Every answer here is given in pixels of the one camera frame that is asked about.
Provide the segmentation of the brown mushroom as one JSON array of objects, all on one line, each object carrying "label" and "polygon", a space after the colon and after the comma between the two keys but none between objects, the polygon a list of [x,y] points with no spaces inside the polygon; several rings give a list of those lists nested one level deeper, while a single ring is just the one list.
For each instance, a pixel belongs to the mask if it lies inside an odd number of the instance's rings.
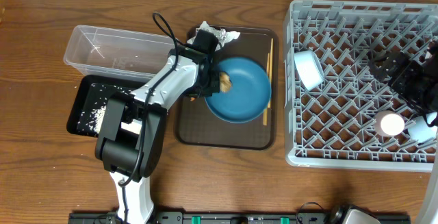
[{"label": "brown mushroom", "polygon": [[230,77],[227,73],[221,71],[220,72],[220,91],[221,92],[229,92],[232,88],[232,83]]}]

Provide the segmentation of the dark blue plate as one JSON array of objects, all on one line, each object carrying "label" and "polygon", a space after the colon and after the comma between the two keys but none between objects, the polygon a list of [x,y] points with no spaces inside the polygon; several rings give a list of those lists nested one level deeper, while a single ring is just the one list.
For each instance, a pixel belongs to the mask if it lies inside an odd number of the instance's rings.
[{"label": "dark blue plate", "polygon": [[260,116],[268,107],[272,93],[265,69],[243,57],[223,60],[216,68],[229,76],[231,89],[205,99],[210,111],[229,123],[247,123]]}]

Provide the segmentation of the pink cup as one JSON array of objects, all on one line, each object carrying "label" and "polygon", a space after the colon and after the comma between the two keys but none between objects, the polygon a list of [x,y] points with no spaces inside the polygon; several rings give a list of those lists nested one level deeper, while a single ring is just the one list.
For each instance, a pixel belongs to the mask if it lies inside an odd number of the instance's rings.
[{"label": "pink cup", "polygon": [[403,118],[390,110],[378,112],[374,116],[374,120],[374,130],[380,136],[396,136],[405,129],[405,121]]}]

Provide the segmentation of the light blue cup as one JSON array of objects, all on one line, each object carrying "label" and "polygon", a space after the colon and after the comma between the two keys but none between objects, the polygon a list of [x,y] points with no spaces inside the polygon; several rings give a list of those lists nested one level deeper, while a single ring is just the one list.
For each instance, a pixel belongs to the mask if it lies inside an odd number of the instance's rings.
[{"label": "light blue cup", "polygon": [[435,120],[436,116],[436,112],[427,114],[427,121],[425,121],[422,116],[415,117],[413,119],[414,124],[407,129],[410,137],[418,141],[419,143],[423,143],[430,139],[436,138],[437,126],[427,126],[427,123],[432,123]]}]

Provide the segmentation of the light blue bowl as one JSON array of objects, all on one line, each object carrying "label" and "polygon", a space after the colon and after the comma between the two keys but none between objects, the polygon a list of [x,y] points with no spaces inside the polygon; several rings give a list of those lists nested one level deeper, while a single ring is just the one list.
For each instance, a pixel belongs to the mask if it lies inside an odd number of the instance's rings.
[{"label": "light blue bowl", "polygon": [[307,90],[312,90],[324,81],[320,60],[314,51],[300,51],[294,54],[299,78]]}]

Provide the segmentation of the white rice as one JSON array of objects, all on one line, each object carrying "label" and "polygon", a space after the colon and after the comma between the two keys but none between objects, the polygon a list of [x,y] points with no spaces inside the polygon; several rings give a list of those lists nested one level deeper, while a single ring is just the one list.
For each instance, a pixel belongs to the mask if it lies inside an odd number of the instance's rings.
[{"label": "white rice", "polygon": [[79,134],[98,136],[110,97],[117,92],[128,95],[131,91],[132,88],[123,86],[92,83],[86,92],[85,103],[79,111],[79,120],[77,121]]}]

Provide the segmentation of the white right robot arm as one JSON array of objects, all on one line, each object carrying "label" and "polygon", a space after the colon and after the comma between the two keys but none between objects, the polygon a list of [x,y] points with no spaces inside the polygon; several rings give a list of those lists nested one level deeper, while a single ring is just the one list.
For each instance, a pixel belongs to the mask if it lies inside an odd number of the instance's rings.
[{"label": "white right robot arm", "polygon": [[[437,113],[436,40],[429,42],[426,52],[430,55],[425,57],[423,64],[401,51],[394,51],[370,60],[368,66],[375,79],[380,82],[387,79],[387,85],[423,118],[428,127],[437,127],[437,116],[431,122],[426,116]],[[426,195],[415,223],[437,224],[437,148]]]}]

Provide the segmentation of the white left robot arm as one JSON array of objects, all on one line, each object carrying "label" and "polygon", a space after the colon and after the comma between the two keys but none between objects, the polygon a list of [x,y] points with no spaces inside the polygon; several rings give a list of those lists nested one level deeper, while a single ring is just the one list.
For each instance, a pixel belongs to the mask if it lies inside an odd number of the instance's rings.
[{"label": "white left robot arm", "polygon": [[154,211],[150,176],[162,154],[168,110],[182,95],[209,97],[220,90],[213,68],[218,39],[200,30],[190,45],[176,43],[163,69],[129,94],[107,102],[95,156],[116,185],[121,223],[146,223]]}]

